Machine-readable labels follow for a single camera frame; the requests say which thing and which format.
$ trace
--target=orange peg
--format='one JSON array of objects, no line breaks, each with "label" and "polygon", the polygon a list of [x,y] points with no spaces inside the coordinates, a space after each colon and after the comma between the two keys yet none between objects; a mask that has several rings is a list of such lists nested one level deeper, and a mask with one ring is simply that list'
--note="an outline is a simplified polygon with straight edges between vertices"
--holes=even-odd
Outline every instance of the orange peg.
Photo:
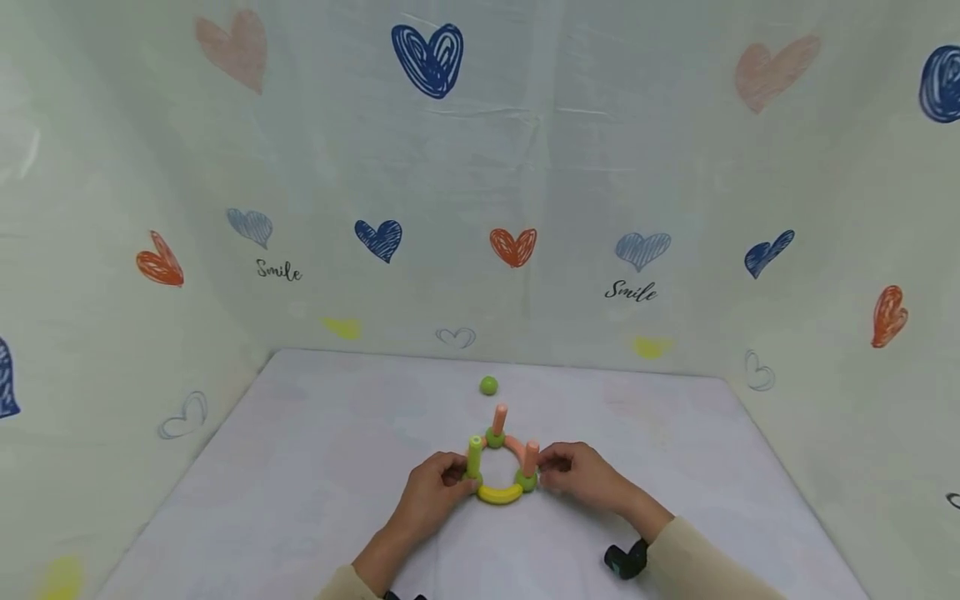
[{"label": "orange peg", "polygon": [[503,435],[503,425],[507,422],[507,405],[497,404],[496,412],[493,413],[493,434],[496,437]]},{"label": "orange peg", "polygon": [[527,442],[527,449],[523,453],[523,476],[533,477],[537,472],[537,459],[540,457],[540,444],[537,440]]}]

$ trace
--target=left hand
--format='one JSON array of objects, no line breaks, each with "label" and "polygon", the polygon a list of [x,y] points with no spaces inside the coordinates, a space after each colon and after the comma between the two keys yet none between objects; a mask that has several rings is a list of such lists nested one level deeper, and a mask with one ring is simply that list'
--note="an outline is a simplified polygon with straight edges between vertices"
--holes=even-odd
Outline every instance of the left hand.
[{"label": "left hand", "polygon": [[453,509],[476,492],[478,484],[461,481],[467,472],[467,457],[456,452],[437,452],[410,471],[387,529],[402,532],[413,543],[437,533]]}]

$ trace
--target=finger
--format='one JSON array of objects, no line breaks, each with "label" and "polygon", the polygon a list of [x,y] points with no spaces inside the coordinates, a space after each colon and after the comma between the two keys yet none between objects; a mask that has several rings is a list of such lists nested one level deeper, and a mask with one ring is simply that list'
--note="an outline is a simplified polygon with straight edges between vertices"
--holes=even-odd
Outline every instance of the finger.
[{"label": "finger", "polygon": [[456,485],[461,479],[464,478],[464,473],[467,470],[465,468],[449,468],[444,471],[444,474],[441,476],[441,479],[444,480],[444,485],[448,488],[450,486]]},{"label": "finger", "polygon": [[552,492],[567,492],[570,489],[570,473],[550,470],[540,473],[540,486]]},{"label": "finger", "polygon": [[467,468],[467,457],[456,452],[437,452],[428,458],[425,464],[429,464],[430,468],[437,473],[443,474],[451,468]]},{"label": "finger", "polygon": [[456,485],[447,488],[447,495],[454,501],[460,502],[464,498],[469,497],[471,494],[477,491],[477,488],[480,487],[480,482],[476,479],[464,479],[463,481],[457,483]]},{"label": "finger", "polygon": [[571,442],[554,442],[540,451],[537,458],[537,465],[544,465],[551,461],[565,460],[572,461],[576,453],[576,445]]},{"label": "finger", "polygon": [[563,458],[555,459],[540,465],[540,472],[547,472],[548,470],[558,470],[562,472],[567,472],[573,468],[573,464]]}]

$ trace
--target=yellow heart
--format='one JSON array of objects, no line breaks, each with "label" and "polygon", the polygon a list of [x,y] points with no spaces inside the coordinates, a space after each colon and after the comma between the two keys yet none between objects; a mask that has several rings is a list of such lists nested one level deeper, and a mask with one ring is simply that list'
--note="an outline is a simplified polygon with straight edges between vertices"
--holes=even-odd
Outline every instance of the yellow heart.
[{"label": "yellow heart", "polygon": [[363,326],[356,319],[324,319],[324,325],[345,340],[359,340]]},{"label": "yellow heart", "polygon": [[634,350],[641,358],[655,360],[673,347],[673,340],[666,338],[645,338],[641,335],[634,339]]},{"label": "yellow heart", "polygon": [[80,557],[61,556],[47,565],[36,600],[77,600],[84,591]]}]

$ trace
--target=pink heart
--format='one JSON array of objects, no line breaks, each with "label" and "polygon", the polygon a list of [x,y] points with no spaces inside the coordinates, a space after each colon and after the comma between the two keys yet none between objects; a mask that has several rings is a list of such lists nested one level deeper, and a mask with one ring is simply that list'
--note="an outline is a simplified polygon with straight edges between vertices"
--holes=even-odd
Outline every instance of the pink heart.
[{"label": "pink heart", "polygon": [[238,12],[229,34],[215,23],[198,18],[196,36],[210,62],[256,93],[263,93],[267,32],[256,12]]},{"label": "pink heart", "polygon": [[820,38],[801,37],[772,59],[763,44],[751,44],[736,64],[736,91],[750,110],[767,104],[796,82],[820,52]]}]

